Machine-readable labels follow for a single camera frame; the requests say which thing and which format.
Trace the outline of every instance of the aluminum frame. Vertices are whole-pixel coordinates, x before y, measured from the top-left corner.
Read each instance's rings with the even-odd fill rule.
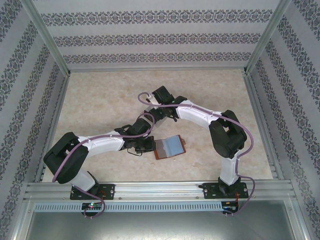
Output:
[[[253,184],[244,181],[248,191]],[[214,203],[234,199],[205,199],[203,189],[198,185],[217,183],[217,181],[179,181],[179,182],[102,182],[115,184],[114,200],[108,203]],[[26,239],[38,203],[88,203],[90,200],[70,200],[70,184],[31,182],[28,183],[11,240]],[[309,240],[310,236],[302,217],[293,185],[290,180],[256,180],[256,190],[252,201],[281,200],[285,204],[287,215],[296,240]]]
[[[51,128],[49,130],[48,141],[46,142],[45,147],[43,149],[44,153],[47,153],[49,151],[50,147],[53,144],[55,133],[56,133],[56,129],[57,129],[57,126],[58,126],[59,117],[60,117],[61,110],[62,110],[64,101],[65,101],[65,96],[66,96],[66,93],[67,93],[69,80],[70,80],[70,75],[67,74],[66,77],[65,77],[64,83],[63,83],[63,87],[62,87],[62,94],[60,96],[60,99],[58,100],[58,106],[57,106],[57,109],[56,109],[56,113],[55,113],[55,116],[54,116],[53,121],[52,121],[53,124],[52,124],[52,126],[51,126]],[[39,164],[39,169],[38,169],[38,172],[36,173],[36,176],[35,176],[35,179],[34,179],[35,182],[40,182],[42,180],[41,177],[43,175],[44,168],[45,168],[45,163],[42,160],[40,162],[40,164]]]
[[[41,35],[44,43],[48,47],[50,53],[53,55],[54,60],[60,67],[60,70],[63,74],[69,75],[70,70],[67,66],[67,63],[59,51],[54,38],[50,34],[44,20],[42,19],[41,15],[39,14],[34,1],[33,0],[21,0],[21,4],[28,13],[29,17],[31,18],[33,24],[35,25],[36,29],[38,30],[39,34]]]
[[[247,65],[245,66],[245,72],[247,74],[251,73],[251,71],[255,67],[260,55],[265,49],[267,43],[269,42],[272,34],[277,28],[278,23],[280,22],[282,16],[284,15],[290,3],[291,3],[291,0],[279,1],[278,6],[274,10],[274,13],[271,16],[269,23],[264,29],[263,34],[261,35],[256,47],[254,48]]]
[[[260,132],[264,150],[269,161],[272,176],[275,179],[283,180],[285,178],[281,171],[279,160],[277,158],[270,134],[268,132],[267,123],[264,118],[262,108],[259,104],[258,96],[255,91],[253,81],[251,79],[250,74],[243,73],[242,76],[252,106],[253,114]]]

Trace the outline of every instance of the metal corner post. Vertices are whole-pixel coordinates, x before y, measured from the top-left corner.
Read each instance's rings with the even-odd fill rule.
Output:
[[[272,34],[274,33],[275,29],[277,28],[277,25],[281,19],[281,17],[284,15],[285,11],[287,10],[287,7],[289,6],[291,0],[280,0],[278,6],[274,10],[273,15],[271,16],[271,19],[266,26],[262,36],[259,39],[259,42],[257,43],[253,53],[251,54],[251,57],[245,66],[246,73],[250,73],[252,69],[255,67],[261,53],[263,52],[264,48],[266,47],[269,39],[271,38]]]
[[[241,70],[243,67],[237,66],[193,66],[193,67],[124,67],[124,68],[82,68],[72,69],[71,73],[87,72],[133,72],[133,71],[188,71],[188,70]]]
[[[296,199],[283,201],[295,239],[311,240],[306,222]]]
[[[278,179],[283,180],[284,176],[282,174],[279,160],[277,158],[275,149],[272,144],[272,140],[271,140],[269,132],[268,132],[266,120],[264,118],[261,106],[259,105],[257,93],[253,87],[253,82],[252,82],[251,76],[249,74],[243,74],[243,79],[244,79],[246,90],[249,95],[253,114],[254,114],[254,117],[257,122],[257,126],[259,129],[261,138],[262,138],[265,153],[267,155],[269,162],[274,163],[274,167],[275,167],[275,171],[276,171]]]
[[[44,153],[46,153],[50,149],[50,147],[52,146],[52,143],[54,141],[55,132],[56,132],[56,129],[57,129],[57,126],[58,126],[58,121],[59,121],[60,113],[61,113],[61,110],[62,110],[62,106],[64,104],[64,100],[65,100],[65,96],[66,96],[69,80],[70,80],[70,76],[68,74],[65,77],[65,80],[64,80],[64,83],[63,83],[63,87],[62,87],[62,93],[60,95],[60,98],[58,99],[56,113],[55,113],[54,118],[52,120],[52,125],[51,125],[51,128],[49,130],[48,140],[47,140],[47,142],[45,144],[45,147],[44,147],[44,150],[43,150]],[[45,163],[43,161],[41,161],[40,165],[39,165],[38,172],[36,173],[35,182],[39,182],[40,181],[41,174],[42,174],[44,166],[45,166]]]
[[[33,0],[21,0],[21,3],[26,10],[27,14],[31,18],[33,24],[41,35],[44,43],[48,47],[50,53],[53,55],[54,60],[60,67],[64,76],[68,76],[70,70],[67,66],[66,61],[64,60],[62,54],[60,53],[53,37],[51,36],[45,22],[43,21],[41,15],[39,14]]]

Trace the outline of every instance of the black bracket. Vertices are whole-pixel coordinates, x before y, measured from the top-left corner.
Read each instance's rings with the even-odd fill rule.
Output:
[[[113,200],[115,195],[115,187],[114,184],[99,184],[96,194],[93,194],[103,200]],[[71,200],[97,200],[94,197],[88,196],[85,193],[82,193],[74,186],[71,188],[70,193]]]
[[[204,199],[236,199],[237,193],[239,199],[247,199],[249,197],[247,184],[245,182],[240,182],[234,191],[228,195],[221,192],[218,182],[205,182],[198,187],[203,189]]]

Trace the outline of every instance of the marble floor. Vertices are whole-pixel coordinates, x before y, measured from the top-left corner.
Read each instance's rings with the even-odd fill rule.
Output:
[[[72,73],[54,142],[66,132],[94,136],[133,124],[146,108],[137,100],[141,92],[164,85],[174,97],[184,96],[210,110],[235,112],[253,134],[254,148],[242,157],[239,173],[255,179],[272,179],[266,153],[240,70],[131,71]],[[106,152],[86,159],[83,169],[100,182],[217,180],[221,159],[210,133],[187,120],[167,119],[152,132],[155,139],[181,135],[186,153],[156,160],[127,151]],[[46,169],[43,181],[53,175]]]

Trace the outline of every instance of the wall panel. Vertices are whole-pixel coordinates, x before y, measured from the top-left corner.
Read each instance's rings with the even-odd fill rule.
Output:
[[[250,73],[284,176],[320,239],[320,8],[293,0]]]
[[[35,179],[65,76],[18,0],[0,0],[0,240]]]
[[[279,0],[36,0],[72,71],[245,67]]]

